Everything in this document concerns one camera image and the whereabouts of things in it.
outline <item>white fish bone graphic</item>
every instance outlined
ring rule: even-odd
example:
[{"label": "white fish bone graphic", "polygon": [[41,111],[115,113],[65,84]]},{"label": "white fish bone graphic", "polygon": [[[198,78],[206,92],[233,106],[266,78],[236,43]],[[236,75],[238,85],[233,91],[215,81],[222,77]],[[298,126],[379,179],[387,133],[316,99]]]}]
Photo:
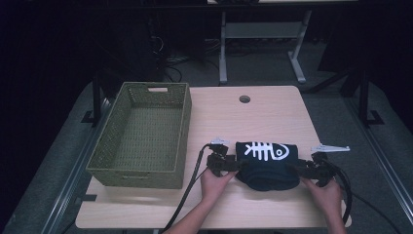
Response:
[{"label": "white fish bone graphic", "polygon": [[282,160],[289,154],[289,149],[283,144],[280,144],[285,149],[285,153],[282,154],[282,150],[277,149],[276,153],[274,153],[274,148],[272,143],[264,143],[264,142],[252,142],[252,145],[246,144],[246,151],[244,155],[247,155],[252,150],[252,156],[255,158],[257,157],[258,153],[258,160],[264,159],[264,161],[268,161],[268,152],[270,151],[271,158],[273,160]]}]

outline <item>wire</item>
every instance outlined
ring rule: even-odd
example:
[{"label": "wire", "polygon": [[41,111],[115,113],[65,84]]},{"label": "wire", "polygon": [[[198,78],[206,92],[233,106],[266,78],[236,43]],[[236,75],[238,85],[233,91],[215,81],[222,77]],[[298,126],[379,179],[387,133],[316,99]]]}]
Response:
[{"label": "wire", "polygon": [[172,218],[170,219],[170,221],[168,222],[167,226],[165,226],[165,228],[161,231],[161,233],[165,232],[166,230],[170,229],[173,225],[173,223],[176,220],[176,217],[179,215],[180,210],[183,207],[183,204],[186,201],[186,198],[188,197],[189,192],[191,191],[192,186],[194,186],[195,181],[197,181],[197,174],[198,174],[198,169],[200,168],[201,165],[201,161],[203,160],[203,155],[204,155],[204,150],[209,147],[210,144],[206,144],[204,145],[204,147],[201,149],[199,155],[198,155],[198,160],[197,160],[197,164],[195,165],[195,169],[194,172],[192,173],[192,177],[191,180],[189,181],[188,187],[185,190],[185,193],[182,196],[181,201],[179,202],[178,207],[176,208],[175,213],[173,214]]},{"label": "wire", "polygon": [[169,68],[169,69],[175,70],[175,71],[179,74],[179,79],[178,79],[177,83],[180,83],[180,82],[182,81],[182,72],[181,72],[180,70],[178,70],[178,69],[175,68],[175,67],[171,67],[171,66],[166,66],[165,68]]},{"label": "wire", "polygon": [[339,167],[335,166],[334,164],[330,163],[328,160],[321,159],[323,163],[328,165],[335,173],[340,177],[341,181],[344,184],[344,189],[347,194],[347,207],[346,210],[344,211],[343,214],[343,222],[346,223],[347,220],[349,219],[350,216],[350,210],[352,209],[352,204],[353,204],[353,193],[352,193],[352,188],[350,187],[350,184],[348,180],[346,179],[346,176],[344,175],[345,173],[343,170],[341,170]]}]

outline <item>fabric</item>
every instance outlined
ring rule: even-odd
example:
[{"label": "fabric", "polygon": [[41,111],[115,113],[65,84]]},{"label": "fabric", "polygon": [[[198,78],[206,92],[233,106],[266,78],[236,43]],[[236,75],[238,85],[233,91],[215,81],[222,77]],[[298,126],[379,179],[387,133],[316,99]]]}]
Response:
[{"label": "fabric", "polygon": [[237,142],[237,160],[247,161],[237,179],[257,191],[287,190],[300,183],[298,174],[287,165],[298,164],[293,144]]}]

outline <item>wooden table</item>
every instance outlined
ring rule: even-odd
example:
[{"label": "wooden table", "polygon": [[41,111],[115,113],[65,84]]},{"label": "wooden table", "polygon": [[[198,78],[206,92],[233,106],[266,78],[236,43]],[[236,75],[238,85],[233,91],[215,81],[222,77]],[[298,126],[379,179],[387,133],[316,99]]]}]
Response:
[{"label": "wooden table", "polygon": [[[310,159],[319,145],[306,106],[290,86],[191,88],[192,115],[182,189],[105,187],[92,178],[76,219],[79,228],[163,228],[174,213],[194,171],[201,148],[216,137],[236,141],[291,143],[299,158]],[[249,96],[250,103],[241,103]],[[205,151],[200,172],[206,167]],[[177,220],[201,200],[200,182],[192,188]],[[304,228],[325,226],[307,188],[300,184],[286,191],[258,192],[232,179],[207,217],[203,229]]]}]

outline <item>wicker basket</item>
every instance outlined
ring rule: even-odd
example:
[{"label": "wicker basket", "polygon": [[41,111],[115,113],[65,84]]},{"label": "wicker basket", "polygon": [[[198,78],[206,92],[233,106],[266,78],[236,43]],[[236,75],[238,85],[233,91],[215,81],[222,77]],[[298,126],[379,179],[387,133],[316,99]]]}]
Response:
[{"label": "wicker basket", "polygon": [[182,188],[191,107],[188,84],[124,83],[87,171],[106,186]]}]

